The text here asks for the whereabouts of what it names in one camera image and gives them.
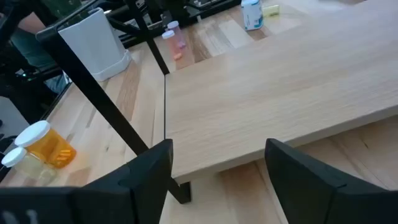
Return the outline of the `white hexagonal planter pot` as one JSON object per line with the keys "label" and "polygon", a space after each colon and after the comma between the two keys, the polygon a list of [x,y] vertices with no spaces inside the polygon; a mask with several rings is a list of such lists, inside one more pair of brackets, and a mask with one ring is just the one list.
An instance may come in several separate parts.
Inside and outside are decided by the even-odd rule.
{"label": "white hexagonal planter pot", "polygon": [[58,33],[98,82],[121,73],[130,64],[130,52],[99,7],[90,10],[87,18]]}

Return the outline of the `pink pill bottle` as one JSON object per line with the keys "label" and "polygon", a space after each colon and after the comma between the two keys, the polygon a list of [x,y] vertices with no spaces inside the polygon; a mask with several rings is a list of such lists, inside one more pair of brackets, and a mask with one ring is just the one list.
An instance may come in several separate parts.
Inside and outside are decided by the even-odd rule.
{"label": "pink pill bottle", "polygon": [[175,61],[182,58],[182,51],[178,46],[178,38],[175,35],[175,32],[172,30],[165,31],[162,34],[162,38],[166,41],[169,46],[170,53]]}

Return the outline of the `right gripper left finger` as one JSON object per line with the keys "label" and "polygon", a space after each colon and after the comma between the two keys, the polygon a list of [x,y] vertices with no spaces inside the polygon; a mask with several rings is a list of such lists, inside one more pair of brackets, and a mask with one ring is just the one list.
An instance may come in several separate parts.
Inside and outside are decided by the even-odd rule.
{"label": "right gripper left finger", "polygon": [[165,139],[82,187],[0,188],[0,224],[159,224],[172,162]]}

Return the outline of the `large orange pill bottle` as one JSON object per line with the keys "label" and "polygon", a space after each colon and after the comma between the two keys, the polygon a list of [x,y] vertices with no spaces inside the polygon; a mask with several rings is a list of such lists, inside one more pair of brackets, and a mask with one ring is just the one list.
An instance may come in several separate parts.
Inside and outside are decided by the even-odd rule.
{"label": "large orange pill bottle", "polygon": [[46,120],[25,128],[14,144],[57,169],[67,166],[76,156],[76,150]]}

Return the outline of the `wooden shelf black metal frame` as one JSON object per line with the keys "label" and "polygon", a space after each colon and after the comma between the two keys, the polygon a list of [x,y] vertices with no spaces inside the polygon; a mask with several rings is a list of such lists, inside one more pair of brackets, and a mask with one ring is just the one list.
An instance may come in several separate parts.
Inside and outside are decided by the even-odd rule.
{"label": "wooden shelf black metal frame", "polygon": [[149,48],[106,92],[148,145],[174,142],[178,182],[258,160],[267,138],[349,146],[358,173],[398,189],[398,0],[365,0],[163,75]]}

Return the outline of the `black metal rig frame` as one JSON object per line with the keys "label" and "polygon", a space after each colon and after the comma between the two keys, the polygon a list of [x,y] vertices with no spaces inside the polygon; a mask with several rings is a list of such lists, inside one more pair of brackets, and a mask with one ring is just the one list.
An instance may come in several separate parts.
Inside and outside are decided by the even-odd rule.
{"label": "black metal rig frame", "polygon": [[119,37],[125,49],[146,42],[161,72],[166,75],[169,69],[158,47],[155,37],[167,31],[167,24],[178,21],[180,29],[198,22],[201,18],[212,16],[237,6],[241,0],[143,0],[139,8],[137,0],[90,0],[71,8],[69,13],[46,29],[37,33],[36,38],[57,65],[72,79],[75,85],[99,109],[110,108],[109,115],[116,114],[116,108],[100,93],[96,81],[80,59],[58,33],[82,21],[89,11],[101,8]]}

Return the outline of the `yellow bottle with tan pills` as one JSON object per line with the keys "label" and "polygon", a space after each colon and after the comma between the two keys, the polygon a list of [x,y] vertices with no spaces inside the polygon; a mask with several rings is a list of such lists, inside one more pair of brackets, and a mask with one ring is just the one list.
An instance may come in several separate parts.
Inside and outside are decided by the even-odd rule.
{"label": "yellow bottle with tan pills", "polygon": [[19,173],[34,179],[39,185],[48,185],[57,177],[57,170],[46,164],[23,147],[9,151],[1,160],[7,168],[14,168]]}

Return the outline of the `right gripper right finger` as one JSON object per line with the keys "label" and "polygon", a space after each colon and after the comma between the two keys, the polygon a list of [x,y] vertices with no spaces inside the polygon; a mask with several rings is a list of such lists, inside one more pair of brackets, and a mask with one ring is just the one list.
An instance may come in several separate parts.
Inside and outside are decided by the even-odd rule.
{"label": "right gripper right finger", "polygon": [[386,190],[274,138],[264,158],[289,224],[398,224],[398,190]]}

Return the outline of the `person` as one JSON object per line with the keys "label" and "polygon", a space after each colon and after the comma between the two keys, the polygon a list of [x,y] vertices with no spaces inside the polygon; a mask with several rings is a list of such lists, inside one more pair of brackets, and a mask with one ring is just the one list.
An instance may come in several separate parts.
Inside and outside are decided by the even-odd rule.
{"label": "person", "polygon": [[34,12],[23,18],[11,36],[11,42],[25,57],[27,62],[43,70],[55,66],[53,58],[42,48],[36,39],[36,33],[45,29],[42,21]]}

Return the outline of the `white bottle blue label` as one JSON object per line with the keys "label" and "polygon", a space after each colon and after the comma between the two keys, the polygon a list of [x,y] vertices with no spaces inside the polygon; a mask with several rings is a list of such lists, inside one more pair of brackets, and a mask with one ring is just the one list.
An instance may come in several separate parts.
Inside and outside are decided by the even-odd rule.
{"label": "white bottle blue label", "polygon": [[241,12],[246,31],[260,29],[263,26],[261,0],[242,0]]}

